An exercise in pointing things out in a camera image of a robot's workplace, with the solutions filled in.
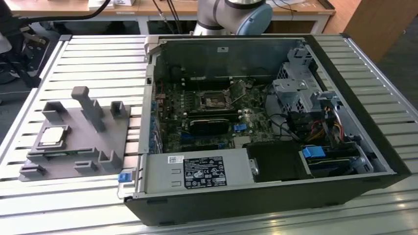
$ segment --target blue latch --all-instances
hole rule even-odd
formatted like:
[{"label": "blue latch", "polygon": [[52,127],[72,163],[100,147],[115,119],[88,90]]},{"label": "blue latch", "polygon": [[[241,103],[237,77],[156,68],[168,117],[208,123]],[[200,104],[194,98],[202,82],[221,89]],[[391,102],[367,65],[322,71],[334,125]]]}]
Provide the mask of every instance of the blue latch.
[{"label": "blue latch", "polygon": [[305,158],[323,158],[326,156],[325,150],[321,146],[307,146],[302,150]]},{"label": "blue latch", "polygon": [[119,183],[128,183],[132,181],[132,173],[122,172],[118,177]]},{"label": "blue latch", "polygon": [[234,131],[239,132],[247,129],[247,124],[234,125]]}]

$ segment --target power supply label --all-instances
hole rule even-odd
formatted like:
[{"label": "power supply label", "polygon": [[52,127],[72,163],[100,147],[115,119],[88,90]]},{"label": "power supply label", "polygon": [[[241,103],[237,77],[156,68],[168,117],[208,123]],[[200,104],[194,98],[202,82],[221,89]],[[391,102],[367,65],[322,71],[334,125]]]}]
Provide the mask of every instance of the power supply label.
[{"label": "power supply label", "polygon": [[208,188],[227,185],[222,157],[183,160],[184,187]]}]

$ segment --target green circuit board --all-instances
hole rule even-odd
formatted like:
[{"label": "green circuit board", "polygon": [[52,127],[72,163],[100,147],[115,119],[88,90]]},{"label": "green circuit board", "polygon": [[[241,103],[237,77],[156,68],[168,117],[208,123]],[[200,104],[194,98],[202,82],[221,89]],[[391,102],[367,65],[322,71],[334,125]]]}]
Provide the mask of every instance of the green circuit board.
[{"label": "green circuit board", "polygon": [[[249,136],[251,142],[274,139],[271,124],[266,117],[265,88],[253,86],[247,79],[233,79],[225,90],[187,91],[182,84],[164,84],[167,92],[156,96],[159,104],[160,132],[163,152],[184,152],[235,148],[234,138]],[[234,110],[238,121],[231,121],[227,132],[221,135],[194,136],[190,130],[188,113]],[[235,131],[235,125],[246,125],[246,129]]]}]

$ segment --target white sticker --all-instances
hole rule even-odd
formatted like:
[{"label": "white sticker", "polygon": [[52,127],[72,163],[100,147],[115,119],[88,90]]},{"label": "white sticker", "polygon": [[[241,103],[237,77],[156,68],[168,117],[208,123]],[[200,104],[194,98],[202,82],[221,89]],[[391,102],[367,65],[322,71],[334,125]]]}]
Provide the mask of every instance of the white sticker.
[{"label": "white sticker", "polygon": [[183,163],[184,156],[168,156],[168,163]]},{"label": "white sticker", "polygon": [[230,48],[229,47],[218,47],[218,53],[221,52],[229,52]]},{"label": "white sticker", "polygon": [[118,11],[116,15],[135,15],[135,11]]}]

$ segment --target slotted metal surface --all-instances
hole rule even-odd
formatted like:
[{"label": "slotted metal surface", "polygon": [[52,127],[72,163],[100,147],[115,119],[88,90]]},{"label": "slotted metal surface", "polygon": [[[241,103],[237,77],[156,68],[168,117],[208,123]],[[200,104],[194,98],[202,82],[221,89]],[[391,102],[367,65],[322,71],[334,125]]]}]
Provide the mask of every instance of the slotted metal surface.
[{"label": "slotted metal surface", "polygon": [[[118,176],[18,181],[44,117],[40,110],[50,100],[66,107],[74,86],[87,85],[100,105],[122,100],[132,105],[127,159],[135,160],[143,102],[146,63],[143,36],[74,36],[60,42],[58,59],[48,63],[43,85],[26,103],[27,114],[16,121],[10,144],[3,144],[0,164],[1,234],[389,234],[418,231],[418,124],[415,110],[375,71],[351,42],[338,35],[317,36],[329,57],[353,87],[361,102],[414,173],[389,188],[374,190],[342,206],[287,211],[257,216],[147,227],[118,199]],[[330,83],[321,74],[325,84]]]}]

